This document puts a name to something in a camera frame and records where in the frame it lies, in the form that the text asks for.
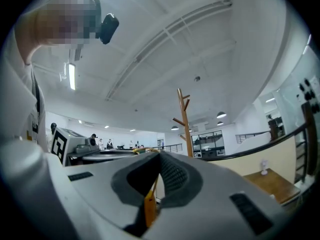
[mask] black lanyard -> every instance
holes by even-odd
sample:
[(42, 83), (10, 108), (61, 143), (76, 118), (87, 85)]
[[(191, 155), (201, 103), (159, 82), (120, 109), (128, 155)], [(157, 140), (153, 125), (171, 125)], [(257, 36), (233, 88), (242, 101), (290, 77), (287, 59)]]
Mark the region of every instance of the black lanyard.
[(40, 91), (39, 91), (39, 85), (38, 85), (38, 82), (37, 82), (37, 79), (35, 77), (35, 73), (33, 70), (32, 70), (32, 85), (34, 85), (34, 88), (32, 86), (32, 94), (35, 95), (35, 98), (36, 98), (36, 111), (38, 114), (38, 124), (32, 123), (32, 130), (38, 134), (38, 132), (39, 132), (38, 125), (39, 125), (39, 121), (40, 121)]

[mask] black vent grille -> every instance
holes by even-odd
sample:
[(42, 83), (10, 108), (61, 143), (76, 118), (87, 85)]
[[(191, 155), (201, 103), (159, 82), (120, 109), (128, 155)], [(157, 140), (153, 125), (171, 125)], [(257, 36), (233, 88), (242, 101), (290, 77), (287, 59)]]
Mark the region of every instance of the black vent grille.
[(188, 174), (172, 160), (169, 160), (166, 156), (160, 156), (161, 160), (161, 177), (163, 179), (165, 194), (180, 189), (187, 181)]
[(230, 199), (256, 235), (260, 235), (272, 227), (271, 221), (263, 215), (244, 193), (233, 194)]
[(81, 48), (77, 48), (74, 53), (74, 61), (77, 62), (80, 60)]
[(74, 181), (82, 180), (91, 176), (93, 176), (93, 174), (91, 172), (86, 171), (86, 172), (82, 172), (74, 175), (69, 175), (68, 177), (71, 182), (74, 182)]

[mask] fluorescent light fixture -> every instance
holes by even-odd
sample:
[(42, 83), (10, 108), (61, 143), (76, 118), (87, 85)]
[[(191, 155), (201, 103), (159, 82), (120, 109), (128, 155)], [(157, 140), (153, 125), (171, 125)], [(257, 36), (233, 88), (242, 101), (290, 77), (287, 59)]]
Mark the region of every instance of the fluorescent light fixture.
[(308, 45), (304, 48), (302, 55), (304, 55), (307, 52)]
[(225, 112), (219, 112), (217, 115), (216, 115), (216, 118), (224, 118), (227, 114)]
[(70, 88), (72, 90), (76, 90), (75, 69), (76, 69), (75, 65), (69, 64), (69, 81), (70, 81)]
[(271, 99), (268, 99), (265, 103), (272, 102), (274, 100), (275, 100), (275, 98), (271, 98)]
[(311, 41), (311, 34), (309, 35), (308, 42), (306, 43), (307, 46), (310, 44), (310, 41)]

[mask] fluorescent light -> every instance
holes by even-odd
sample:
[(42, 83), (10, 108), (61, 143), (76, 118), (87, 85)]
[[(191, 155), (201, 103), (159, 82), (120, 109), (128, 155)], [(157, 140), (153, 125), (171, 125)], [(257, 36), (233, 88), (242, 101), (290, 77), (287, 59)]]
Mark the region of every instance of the fluorescent light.
[(69, 81), (70, 81), (70, 88), (72, 90), (76, 90), (75, 69), (76, 69), (75, 65), (69, 64)]
[(311, 41), (311, 34), (309, 35), (308, 42), (306, 43), (307, 46), (310, 44), (310, 41)]
[(275, 98), (271, 98), (271, 99), (268, 99), (265, 103), (272, 102), (274, 100), (275, 100)]
[(304, 48), (302, 55), (304, 55), (307, 52), (308, 45)]

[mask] beige wall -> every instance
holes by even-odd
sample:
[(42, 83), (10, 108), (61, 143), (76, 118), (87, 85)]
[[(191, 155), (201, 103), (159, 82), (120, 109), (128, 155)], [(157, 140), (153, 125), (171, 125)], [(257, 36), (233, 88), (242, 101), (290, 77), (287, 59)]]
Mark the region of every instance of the beige wall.
[(268, 161), (268, 168), (294, 183), (296, 173), (296, 142), (294, 136), (257, 153), (232, 159), (210, 161), (209, 163), (227, 167), (244, 176), (261, 171), (262, 159)]

